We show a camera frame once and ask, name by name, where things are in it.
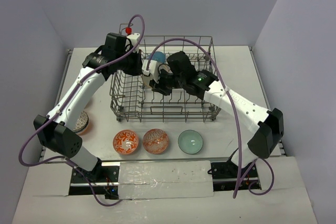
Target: red cap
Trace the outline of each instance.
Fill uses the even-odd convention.
[[[127,35],[130,35],[132,33],[132,28],[126,27],[125,32],[127,33]]]

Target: gray wall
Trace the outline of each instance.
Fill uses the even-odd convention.
[[[336,0],[278,0],[254,47],[317,220],[336,220]]]
[[[39,0],[68,47],[93,47],[140,13],[146,34],[212,35],[217,45],[254,45],[276,0]]]
[[[0,223],[12,222],[28,169],[18,162],[35,116],[51,109],[65,48],[35,0],[0,0]],[[35,140],[25,161],[39,157]]]

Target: glass bowl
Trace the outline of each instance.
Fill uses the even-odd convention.
[[[179,135],[178,139],[181,151],[186,154],[196,154],[203,147],[202,136],[197,131],[186,130]]]

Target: blue object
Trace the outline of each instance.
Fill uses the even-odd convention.
[[[153,54],[152,60],[156,60],[157,62],[164,63],[166,61],[166,55],[163,52],[155,52]]]
[[[186,154],[196,154],[203,147],[202,136],[193,130],[182,132],[179,137],[179,147]]]

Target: wire rack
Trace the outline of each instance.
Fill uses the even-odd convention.
[[[156,45],[170,38],[192,40],[215,59],[213,39],[211,36],[144,36],[140,49],[142,58],[146,59]],[[184,51],[196,70],[206,69],[214,72],[208,57],[198,48],[183,41],[174,41],[159,49],[166,57]],[[129,76],[118,71],[111,81],[111,109],[117,121],[214,121],[220,108],[187,94],[183,89],[174,89],[171,95],[163,96],[147,87],[141,76]]]

